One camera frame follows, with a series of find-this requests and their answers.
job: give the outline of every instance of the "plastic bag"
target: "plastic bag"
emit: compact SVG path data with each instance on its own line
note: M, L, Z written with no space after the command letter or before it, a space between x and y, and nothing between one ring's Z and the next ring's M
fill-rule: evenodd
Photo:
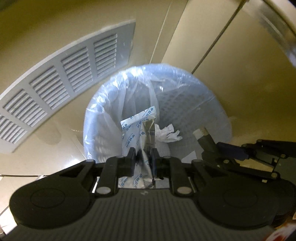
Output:
M155 106L160 129L173 124L182 140L168 143L184 158L202 148L193 131L204 126L215 142L228 142L231 125L214 94L192 74L166 64L132 67L112 76L92 97L85 113L83 143L88 159L105 162L122 155L120 121Z

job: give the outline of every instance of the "clear plastic liner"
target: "clear plastic liner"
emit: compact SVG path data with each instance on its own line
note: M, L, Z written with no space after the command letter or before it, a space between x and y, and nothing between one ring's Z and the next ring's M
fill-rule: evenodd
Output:
M160 129L173 124L182 140L168 143L184 158L202 148L193 131L206 127L215 142L228 142L231 124L214 94L192 74L166 64L132 67L112 76L92 97L85 113L83 144L88 159L105 162L122 155L120 121L151 107Z

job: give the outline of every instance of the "bolt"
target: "bolt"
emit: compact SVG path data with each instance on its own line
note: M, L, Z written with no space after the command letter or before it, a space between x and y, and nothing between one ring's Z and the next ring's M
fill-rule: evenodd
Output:
M106 195L111 192L111 188L109 187L99 187L97 188L96 192L98 194Z
M276 172L273 172L273 173L271 174L271 177L272 177L272 178L277 178L277 173L276 173Z
M179 194L187 195L187 194L190 194L192 192L192 189L189 188L189 187L179 187L177 189L177 192Z

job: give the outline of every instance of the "ribbed surface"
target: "ribbed surface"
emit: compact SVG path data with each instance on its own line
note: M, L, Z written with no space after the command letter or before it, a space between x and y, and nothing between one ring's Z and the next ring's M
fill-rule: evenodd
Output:
M214 141L226 141L231 139L231 125L212 92L199 83L192 84L190 79L182 81L182 86L165 94L155 90L161 115L159 126L162 129L172 123L183 137L181 141L168 143L171 156L182 159L195 151L197 159L201 159L203 149L192 130L206 126Z
M98 76L114 70L116 64L117 34L94 43Z
M4 109L31 127L47 114L24 90L13 96Z
M62 64L74 92L93 81L87 48L83 48L62 60Z
M30 85L51 109L59 106L70 97L55 67L43 72L32 80Z
M174 197L167 189L121 189L96 200L77 222L54 230L16 227L4 240L200 240L261 241L273 230L231 230L206 219L193 201Z
M0 138L13 144L26 134L23 128L0 115Z

